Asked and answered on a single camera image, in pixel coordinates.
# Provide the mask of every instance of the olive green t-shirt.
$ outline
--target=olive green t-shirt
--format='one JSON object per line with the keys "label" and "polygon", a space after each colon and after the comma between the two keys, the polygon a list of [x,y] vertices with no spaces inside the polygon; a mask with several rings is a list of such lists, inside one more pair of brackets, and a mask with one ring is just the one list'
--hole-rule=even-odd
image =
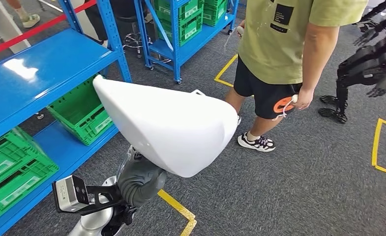
{"label": "olive green t-shirt", "polygon": [[368,0],[249,0],[239,56],[268,84],[302,82],[308,23],[334,27],[358,22]]}

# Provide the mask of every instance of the orange patch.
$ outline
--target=orange patch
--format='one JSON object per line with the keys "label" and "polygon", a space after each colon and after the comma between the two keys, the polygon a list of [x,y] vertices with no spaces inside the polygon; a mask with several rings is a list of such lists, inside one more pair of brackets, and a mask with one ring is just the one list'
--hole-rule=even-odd
{"label": "orange patch", "polygon": [[[279,100],[275,105],[274,105],[274,112],[275,113],[283,113],[283,110],[284,110],[284,107],[287,105],[287,103],[289,103],[291,101],[292,97],[286,97],[286,98],[283,98],[281,100]],[[285,108],[285,111],[289,111],[291,109],[293,109],[294,106],[293,105],[288,105],[286,108]]]}

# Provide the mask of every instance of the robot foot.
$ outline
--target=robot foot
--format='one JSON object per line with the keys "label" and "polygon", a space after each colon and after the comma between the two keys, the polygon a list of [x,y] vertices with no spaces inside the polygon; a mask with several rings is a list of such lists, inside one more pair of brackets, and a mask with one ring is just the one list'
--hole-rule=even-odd
{"label": "robot foot", "polygon": [[[320,101],[326,104],[336,105],[337,98],[332,95],[324,95],[320,97]],[[348,107],[348,102],[345,102],[345,108]]]}
{"label": "robot foot", "polygon": [[330,108],[320,108],[318,113],[323,117],[330,118],[341,124],[345,124],[348,121],[348,118],[345,114],[338,114],[335,110]]}

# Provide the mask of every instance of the green folding crate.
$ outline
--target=green folding crate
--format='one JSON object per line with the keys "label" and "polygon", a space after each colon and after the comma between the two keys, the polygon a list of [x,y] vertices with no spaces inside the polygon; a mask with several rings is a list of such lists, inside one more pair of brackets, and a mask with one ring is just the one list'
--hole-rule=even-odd
{"label": "green folding crate", "polygon": [[[162,27],[170,40],[173,41],[173,34],[171,30],[171,22],[161,21]],[[196,36],[198,33],[202,31],[203,26],[203,10],[199,10],[194,14],[194,17],[185,23],[184,25],[178,26],[178,45],[181,47],[186,44],[190,39]],[[164,39],[161,32],[159,32],[159,38]]]}
{"label": "green folding crate", "polygon": [[0,183],[37,156],[50,161],[33,138],[21,128],[15,127],[2,135],[0,137]]}
{"label": "green folding crate", "polygon": [[[194,14],[203,9],[204,0],[191,0],[178,9],[178,24],[189,22]],[[167,0],[154,0],[154,8],[160,20],[171,21],[170,3]]]}
{"label": "green folding crate", "polygon": [[218,7],[204,6],[203,24],[208,26],[216,26],[217,22],[226,15],[226,9],[228,7],[228,1],[224,0]]}
{"label": "green folding crate", "polygon": [[0,216],[59,170],[49,158],[36,155],[0,183]]}
{"label": "green folding crate", "polygon": [[205,1],[205,5],[207,6],[217,7],[217,6],[220,6],[220,4],[225,0],[204,0],[204,1]]}
{"label": "green folding crate", "polygon": [[48,111],[85,145],[92,144],[113,124],[94,90],[94,77],[47,107]]}

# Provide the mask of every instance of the red barrier rope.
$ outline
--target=red barrier rope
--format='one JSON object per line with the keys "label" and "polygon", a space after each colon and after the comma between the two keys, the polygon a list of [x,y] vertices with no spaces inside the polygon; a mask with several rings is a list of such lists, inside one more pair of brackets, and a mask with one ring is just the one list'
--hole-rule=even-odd
{"label": "red barrier rope", "polygon": [[[85,10],[85,9],[95,5],[95,4],[96,4],[96,0],[91,0],[91,1],[84,3],[83,5],[81,5],[79,7],[77,7],[74,11],[76,13],[78,13],[82,10]],[[58,24],[59,22],[65,20],[65,19],[66,19],[65,14],[61,14],[60,16],[58,16],[58,17],[56,17],[56,18],[54,18],[54,19],[52,19],[44,24],[41,24],[40,26],[37,26],[33,29],[30,29],[30,30],[24,32],[23,34],[21,34],[17,37],[14,37],[7,42],[0,44],[0,52],[15,45],[15,44],[17,44],[17,43],[19,43],[19,42],[21,42],[21,41],[23,41],[23,40],[25,40],[25,39],[27,39],[27,38],[29,38],[29,37],[31,37],[31,36],[33,36],[33,35],[35,35],[35,34],[37,34],[37,33],[39,33],[39,32],[41,32],[41,31],[43,31],[43,30],[46,30],[49,27],[52,27],[53,25]]]}

